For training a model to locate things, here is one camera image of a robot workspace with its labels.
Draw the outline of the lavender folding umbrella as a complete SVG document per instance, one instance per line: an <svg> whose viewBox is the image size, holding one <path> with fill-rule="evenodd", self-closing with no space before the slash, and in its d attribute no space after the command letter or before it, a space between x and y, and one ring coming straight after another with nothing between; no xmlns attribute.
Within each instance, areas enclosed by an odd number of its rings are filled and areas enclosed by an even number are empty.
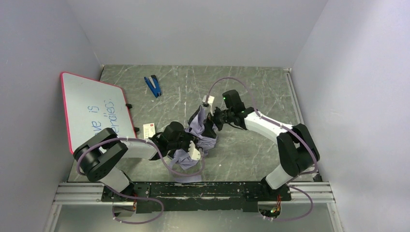
<svg viewBox="0 0 410 232"><path fill-rule="evenodd" d="M207 121L205 108L199 106L186 128L178 122L172 122L170 126L168 155L171 157L169 167L174 180L179 183L202 181L205 157L217 142L214 123Z"/></svg>

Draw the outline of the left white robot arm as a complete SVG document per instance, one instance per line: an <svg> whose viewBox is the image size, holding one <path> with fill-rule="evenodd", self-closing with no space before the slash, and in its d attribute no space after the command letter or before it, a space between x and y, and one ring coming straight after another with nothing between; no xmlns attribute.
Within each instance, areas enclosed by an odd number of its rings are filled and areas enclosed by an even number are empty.
<svg viewBox="0 0 410 232"><path fill-rule="evenodd" d="M133 188L131 180L116 167L122 158L158 160L169 152L182 149L199 159L198 138L184 130L179 122L171 122L163 132L147 139L120 138L112 128L106 128L80 145L73 153L77 171L90 182L101 182L117 192L127 194Z"/></svg>

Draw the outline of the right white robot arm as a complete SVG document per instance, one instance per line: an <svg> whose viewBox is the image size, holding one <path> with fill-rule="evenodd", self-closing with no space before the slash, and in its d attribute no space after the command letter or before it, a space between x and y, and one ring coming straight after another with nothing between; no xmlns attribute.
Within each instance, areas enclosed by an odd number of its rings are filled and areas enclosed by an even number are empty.
<svg viewBox="0 0 410 232"><path fill-rule="evenodd" d="M205 134L215 137L214 129L221 131L228 124L237 129L253 131L275 142L279 165L261 180L265 188L277 190L306 169L316 166L320 155L304 124L283 124L253 107L245 107L236 90L229 90L222 96L226 109L215 107L208 113L204 120Z"/></svg>

